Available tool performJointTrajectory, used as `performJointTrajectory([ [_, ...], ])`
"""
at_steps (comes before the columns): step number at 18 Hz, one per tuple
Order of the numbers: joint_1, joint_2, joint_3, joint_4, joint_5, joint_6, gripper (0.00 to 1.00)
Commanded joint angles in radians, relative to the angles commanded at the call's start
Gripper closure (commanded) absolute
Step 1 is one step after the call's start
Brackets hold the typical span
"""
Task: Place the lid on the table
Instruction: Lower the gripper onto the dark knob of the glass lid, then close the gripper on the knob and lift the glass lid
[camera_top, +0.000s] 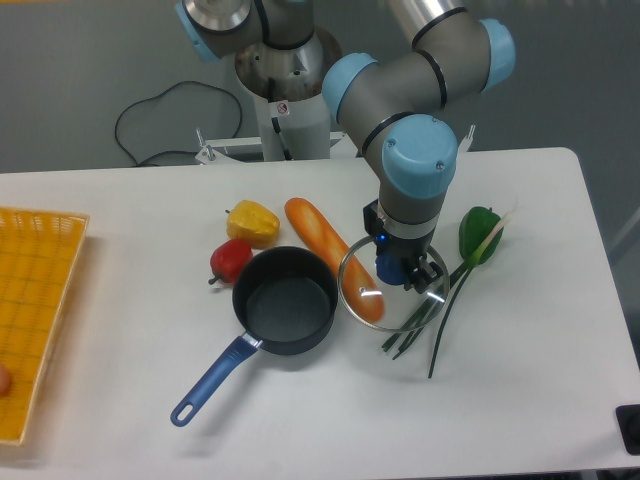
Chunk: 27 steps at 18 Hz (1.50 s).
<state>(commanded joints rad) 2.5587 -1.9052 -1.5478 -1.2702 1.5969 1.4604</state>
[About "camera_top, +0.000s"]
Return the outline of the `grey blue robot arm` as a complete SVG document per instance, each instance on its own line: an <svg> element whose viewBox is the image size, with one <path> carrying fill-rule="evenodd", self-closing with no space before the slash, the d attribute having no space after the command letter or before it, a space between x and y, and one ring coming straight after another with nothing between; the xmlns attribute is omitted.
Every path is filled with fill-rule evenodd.
<svg viewBox="0 0 640 480"><path fill-rule="evenodd" d="M266 160L321 159L339 124L376 174L364 210L378 277L425 291L442 273L429 252L458 145L436 114L484 92L515 66L508 29L460 1L395 1L410 51L383 65L343 54L309 1L180 1L176 14L204 60L234 59L254 100Z"/></svg>

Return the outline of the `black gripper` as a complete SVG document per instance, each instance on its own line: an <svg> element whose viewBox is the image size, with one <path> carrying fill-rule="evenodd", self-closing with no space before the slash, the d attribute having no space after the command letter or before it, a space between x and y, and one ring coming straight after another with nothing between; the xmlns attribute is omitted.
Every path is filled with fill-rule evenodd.
<svg viewBox="0 0 640 480"><path fill-rule="evenodd" d="M442 277L442 268L428 255L436 217L417 224L394 219L375 200L363 208L366 233L373 238L377 254L389 253L402 262L404 290L422 292Z"/></svg>

